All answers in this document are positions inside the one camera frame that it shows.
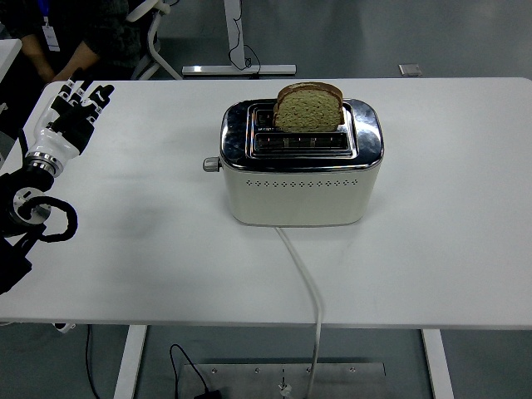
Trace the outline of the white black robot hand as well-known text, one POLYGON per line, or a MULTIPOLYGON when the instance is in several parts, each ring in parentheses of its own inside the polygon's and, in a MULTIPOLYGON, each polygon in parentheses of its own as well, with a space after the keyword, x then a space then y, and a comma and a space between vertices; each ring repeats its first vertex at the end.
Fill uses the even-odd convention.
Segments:
POLYGON ((24 157, 26 163, 40 160, 65 165, 84 151, 115 90, 112 84, 91 90, 91 84, 73 79, 63 83, 38 120, 34 142, 24 157))

